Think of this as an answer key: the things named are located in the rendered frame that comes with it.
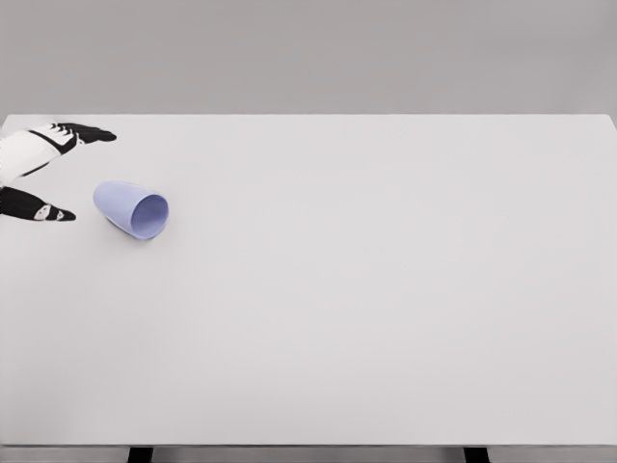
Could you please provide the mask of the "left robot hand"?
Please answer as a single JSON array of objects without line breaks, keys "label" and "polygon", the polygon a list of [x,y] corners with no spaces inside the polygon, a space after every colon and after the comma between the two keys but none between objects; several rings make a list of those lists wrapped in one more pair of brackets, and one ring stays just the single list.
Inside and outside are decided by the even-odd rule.
[{"label": "left robot hand", "polygon": [[73,222],[76,215],[12,187],[83,145],[111,143],[117,135],[82,123],[46,123],[0,138],[0,215],[29,222]]}]

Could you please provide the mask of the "light blue cup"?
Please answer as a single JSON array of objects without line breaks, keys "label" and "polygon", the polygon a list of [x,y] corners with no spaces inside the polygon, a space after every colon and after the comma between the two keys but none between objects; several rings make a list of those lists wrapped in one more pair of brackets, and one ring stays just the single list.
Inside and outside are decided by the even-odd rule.
[{"label": "light blue cup", "polygon": [[158,235],[169,219],[166,198],[134,183],[103,181],[94,189],[93,201],[108,221],[139,240]]}]

